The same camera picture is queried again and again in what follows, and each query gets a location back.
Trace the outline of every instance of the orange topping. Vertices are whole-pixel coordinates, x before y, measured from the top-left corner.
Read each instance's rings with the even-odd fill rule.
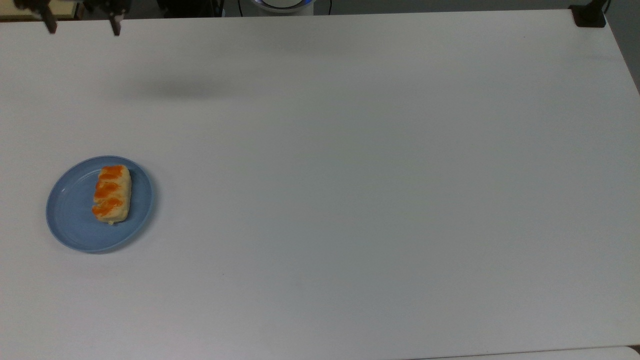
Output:
[[[95,216],[105,216],[107,215],[109,212],[111,212],[111,210],[113,210],[113,208],[117,207],[117,206],[121,206],[122,205],[122,201],[116,199],[116,198],[111,198],[111,199],[107,199],[103,202],[101,202],[98,205],[95,205],[94,207],[91,208],[91,212],[95,215]]]
[[[104,199],[109,197],[114,191],[118,190],[120,185],[116,183],[103,183],[102,181],[98,181],[95,185],[95,195],[96,199]]]
[[[98,180],[117,179],[120,176],[122,176],[122,168],[124,168],[124,165],[115,165],[115,166],[112,166],[112,167],[103,167],[102,168],[103,173],[100,174],[100,176],[98,177]]]

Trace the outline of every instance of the plate rim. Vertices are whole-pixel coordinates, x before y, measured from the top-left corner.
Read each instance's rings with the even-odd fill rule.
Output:
[[[147,178],[147,182],[149,183],[149,189],[150,189],[150,201],[149,201],[149,207],[147,209],[147,213],[145,214],[145,217],[142,219],[142,221],[140,222],[140,224],[138,224],[137,227],[135,227],[133,229],[133,231],[131,231],[130,234],[128,234],[124,239],[116,242],[113,245],[109,245],[107,247],[102,247],[99,249],[91,249],[91,250],[86,250],[86,249],[79,249],[76,247],[73,247],[71,244],[67,243],[67,241],[61,239],[58,237],[58,235],[56,235],[56,233],[53,231],[52,228],[52,224],[49,221],[49,209],[51,208],[52,204],[52,198],[54,197],[54,191],[55,189],[58,187],[58,185],[60,184],[60,182],[62,181],[62,179],[64,179],[65,176],[67,176],[67,174],[69,174],[71,171],[73,171],[73,169],[79,167],[80,165],[82,165],[83,163],[87,163],[91,160],[97,160],[97,159],[102,159],[102,158],[109,158],[109,159],[122,159],[122,160],[126,160],[128,162],[131,162],[133,164],[135,164],[140,171],[142,172],[142,174]],[[117,155],[100,155],[100,156],[94,156],[92,158],[88,158],[85,159],[83,161],[80,161],[79,163],[75,164],[74,166],[70,167],[69,169],[67,169],[67,171],[64,172],[64,174],[62,174],[58,180],[55,182],[55,184],[53,185],[53,187],[51,188],[51,191],[49,192],[49,197],[47,198],[47,204],[45,206],[45,219],[47,221],[47,227],[49,228],[49,232],[56,238],[56,240],[58,242],[60,242],[62,245],[76,250],[76,251],[80,251],[80,252],[85,252],[87,254],[102,254],[105,252],[109,252],[111,250],[114,250],[116,248],[119,248],[120,246],[124,245],[125,243],[127,243],[131,238],[133,238],[136,234],[138,234],[140,232],[140,230],[142,230],[142,228],[147,224],[147,222],[149,221],[149,218],[151,216],[151,213],[153,212],[154,209],[154,204],[156,202],[156,191],[154,189],[154,184],[151,181],[151,177],[149,176],[149,174],[147,173],[147,171],[145,171],[145,169],[143,167],[140,166],[140,164],[138,164],[137,162],[127,159],[123,156],[117,156]]]

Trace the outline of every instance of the white device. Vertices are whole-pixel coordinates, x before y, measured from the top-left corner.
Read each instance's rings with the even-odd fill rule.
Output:
[[[260,16],[311,16],[316,0],[252,0]]]

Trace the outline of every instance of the white table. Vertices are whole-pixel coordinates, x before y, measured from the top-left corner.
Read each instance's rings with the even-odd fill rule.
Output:
[[[2,360],[640,343],[640,97],[568,10],[0,24],[0,74]],[[83,254],[105,154],[157,208]]]
[[[524,352],[483,356],[448,357],[448,360],[638,360],[628,347],[587,348],[576,350]]]

